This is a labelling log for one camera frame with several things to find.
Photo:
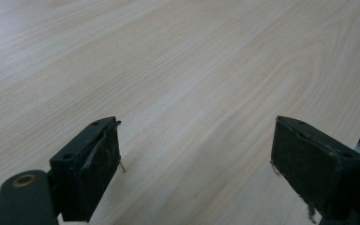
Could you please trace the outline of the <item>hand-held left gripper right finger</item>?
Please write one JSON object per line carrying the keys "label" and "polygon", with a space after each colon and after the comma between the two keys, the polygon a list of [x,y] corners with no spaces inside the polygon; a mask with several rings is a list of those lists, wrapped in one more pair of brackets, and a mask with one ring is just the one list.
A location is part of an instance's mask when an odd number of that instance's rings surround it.
{"label": "hand-held left gripper right finger", "polygon": [[360,154],[306,122],[276,119],[271,164],[326,220],[360,223]]}

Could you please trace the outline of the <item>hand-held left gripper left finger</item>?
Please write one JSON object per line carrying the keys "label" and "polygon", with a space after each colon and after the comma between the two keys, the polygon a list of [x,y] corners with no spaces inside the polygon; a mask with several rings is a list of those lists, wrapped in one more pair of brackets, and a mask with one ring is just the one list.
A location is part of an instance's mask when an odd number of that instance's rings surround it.
{"label": "hand-held left gripper left finger", "polygon": [[50,159],[63,220],[88,222],[93,216],[120,164],[119,125],[114,116],[99,119]]}

